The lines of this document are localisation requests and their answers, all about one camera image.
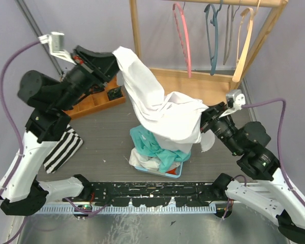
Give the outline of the beige wooden hanger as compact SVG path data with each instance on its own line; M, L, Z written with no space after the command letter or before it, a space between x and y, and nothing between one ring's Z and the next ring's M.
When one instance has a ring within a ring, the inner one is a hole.
M247 60L247 54L248 54L250 41L251 41L251 37L252 37L254 18L255 18L255 15L257 14L258 10L259 10L260 2L261 1L257 1L256 10L254 10L251 7L247 7L240 14L241 21L240 21L240 24L239 24L238 37L237 37L236 69L235 69L233 77L232 77L232 81L235 82L235 83L239 83L241 81L241 78L242 78L243 69L245 67L245 63L246 63L246 60ZM249 15L249 20L247 22L247 35L246 35L243 47L242 47L242 49L240 49L240 47L239 47L239 45L240 45L240 33L241 33L241 30L242 30L242 26L244 24L244 21L245 21L245 19L248 15Z

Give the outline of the orange t shirt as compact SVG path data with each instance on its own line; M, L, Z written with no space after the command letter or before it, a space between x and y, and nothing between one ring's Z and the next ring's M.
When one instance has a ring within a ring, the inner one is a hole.
M166 173L172 174L172 175L177 175L177 168L173 168L172 170L169 170Z

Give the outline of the teal t shirt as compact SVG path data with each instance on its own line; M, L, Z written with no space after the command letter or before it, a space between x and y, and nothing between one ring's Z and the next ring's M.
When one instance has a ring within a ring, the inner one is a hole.
M130 136L133 140L134 148L136 148L142 155L151 156L153 152L164 149L159 145L153 133L144 128L142 125L130 129ZM188 153L182 152L181 150L169 151L175 152L182 159L184 159L184 162L187 161L191 156L190 151Z

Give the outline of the white t shirt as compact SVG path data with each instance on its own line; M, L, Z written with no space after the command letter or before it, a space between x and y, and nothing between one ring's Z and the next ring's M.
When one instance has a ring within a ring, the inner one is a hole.
M153 152L151 156L147 156L140 154L136 148L133 148L131 150L129 164L165 173L178 167L183 161L184 159L173 151L162 149Z

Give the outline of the pink hanger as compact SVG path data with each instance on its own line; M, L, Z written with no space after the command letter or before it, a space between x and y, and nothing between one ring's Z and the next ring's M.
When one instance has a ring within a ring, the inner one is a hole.
M180 44L182 47L182 51L183 51L186 66L187 66L187 74L188 74L188 77L191 78L192 77L192 61L191 61L190 38L189 38L189 32L188 32L188 27L187 27L184 10L179 3L175 2L172 5L172 11L173 11L173 17L174 17L176 28L177 28L177 33L179 36ZM182 32L180 30L180 24L179 24L179 20L177 17L177 13L179 14L180 19L181 19Z

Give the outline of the grey metal hanger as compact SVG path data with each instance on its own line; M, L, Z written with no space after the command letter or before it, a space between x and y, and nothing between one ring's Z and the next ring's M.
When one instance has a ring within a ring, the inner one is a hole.
M233 23L234 23L235 15L236 15L237 11L239 10L240 6L241 6L241 1L239 1L238 7L236 10L234 9L234 5L228 5L228 7L227 7L223 65L225 65L227 63L227 60L231 53Z

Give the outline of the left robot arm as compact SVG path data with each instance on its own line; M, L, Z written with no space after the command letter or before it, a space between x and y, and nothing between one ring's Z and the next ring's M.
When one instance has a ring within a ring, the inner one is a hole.
M71 59L75 66L62 81L36 70L27 71L21 78L17 95L33 112L20 137L21 149L0 181L0 208L8 216L31 216L46 203L71 197L87 201L92 195L90 182L80 174L58 181L36 179L71 120L67 111L93 85L104 87L119 71L111 52L77 46Z

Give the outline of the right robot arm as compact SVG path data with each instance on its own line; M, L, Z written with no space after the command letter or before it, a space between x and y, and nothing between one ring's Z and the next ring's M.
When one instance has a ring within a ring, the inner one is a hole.
M283 173L280 160L267 149L271 138L264 126L253 121L238 129L223 102L201 116L201 132L212 131L230 150L241 171L265 187L274 199L267 198L222 173L212 183L213 195L239 201L273 222L279 232L294 243L305 243L305 196Z

